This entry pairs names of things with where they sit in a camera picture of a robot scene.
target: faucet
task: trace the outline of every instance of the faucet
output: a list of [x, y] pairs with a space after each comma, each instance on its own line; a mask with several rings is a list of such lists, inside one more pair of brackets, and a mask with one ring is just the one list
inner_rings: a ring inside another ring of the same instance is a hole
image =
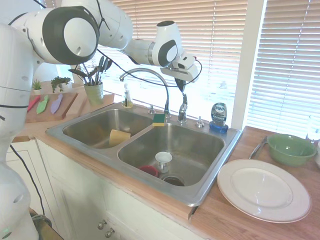
[[171, 114], [169, 112], [169, 90], [168, 90], [168, 87], [167, 87], [166, 80], [159, 73], [157, 73], [156, 71], [148, 69], [148, 68], [143, 68], [143, 67], [131, 69], [131, 70], [125, 72], [124, 74], [122, 74], [119, 77], [119, 79], [120, 79], [121, 82], [123, 82], [126, 76], [128, 76], [129, 74], [136, 73], [136, 72], [147, 72], [147, 73], [153, 74], [153, 75], [157, 76], [163, 82], [163, 84], [165, 86], [165, 90], [166, 90], [166, 102], [165, 102], [165, 105], [164, 105], [164, 114], [165, 114], [166, 118], [170, 118]]
[[182, 95], [183, 95], [183, 102], [179, 110], [178, 122], [185, 123], [187, 121], [188, 101], [187, 101], [187, 95], [185, 93], [182, 93]]

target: white plate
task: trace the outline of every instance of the white plate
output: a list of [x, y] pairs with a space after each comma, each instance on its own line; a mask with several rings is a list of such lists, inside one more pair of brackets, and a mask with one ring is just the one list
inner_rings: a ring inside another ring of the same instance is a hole
[[311, 198], [290, 173], [267, 162], [240, 159], [224, 165], [217, 177], [223, 196], [237, 209], [272, 223], [306, 217]]

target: small potted plant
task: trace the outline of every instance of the small potted plant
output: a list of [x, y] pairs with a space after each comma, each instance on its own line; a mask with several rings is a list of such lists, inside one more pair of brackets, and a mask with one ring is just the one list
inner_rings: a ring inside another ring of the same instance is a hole
[[51, 80], [52, 93], [55, 93], [57, 88], [59, 88], [59, 92], [67, 92], [68, 89], [71, 88], [71, 79], [69, 77], [55, 77]]
[[41, 82], [37, 79], [32, 82], [32, 89], [35, 95], [41, 95], [42, 89], [41, 89]]
[[69, 69], [73, 74], [78, 75], [84, 83], [84, 90], [88, 97], [91, 106], [100, 105], [103, 103], [104, 86], [102, 83], [102, 74], [111, 67], [113, 61], [102, 56], [98, 66], [93, 67], [89, 72], [85, 65], [84, 69], [78, 66], [76, 69]]

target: sink basin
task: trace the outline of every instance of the sink basin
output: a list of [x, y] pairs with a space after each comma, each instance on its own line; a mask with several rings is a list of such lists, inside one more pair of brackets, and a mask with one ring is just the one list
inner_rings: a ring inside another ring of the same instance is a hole
[[111, 109], [63, 129], [63, 133], [95, 149], [107, 149], [112, 129], [131, 137], [152, 124], [152, 119], [132, 112]]
[[156, 167], [155, 155], [168, 152], [172, 155], [169, 171], [160, 178], [176, 177], [184, 186], [191, 186], [201, 180], [224, 146], [224, 141], [214, 135], [168, 124], [154, 127], [129, 143], [118, 157], [136, 168]]
[[[46, 133], [188, 206], [200, 205], [241, 132], [229, 128], [227, 133], [216, 133], [208, 122], [197, 128], [196, 120], [181, 124], [174, 115], [164, 127], [153, 127], [153, 117], [146, 107], [127, 109], [114, 103]], [[131, 133], [131, 138], [111, 147], [112, 129]], [[156, 166], [158, 152], [172, 155], [168, 172], [155, 177], [139, 170], [143, 165]]]

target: yellow sponge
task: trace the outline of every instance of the yellow sponge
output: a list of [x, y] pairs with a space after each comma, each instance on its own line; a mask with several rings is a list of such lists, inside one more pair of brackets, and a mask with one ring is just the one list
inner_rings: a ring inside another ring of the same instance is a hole
[[152, 126], [154, 127], [164, 127], [165, 126], [166, 115], [155, 114], [153, 117]]

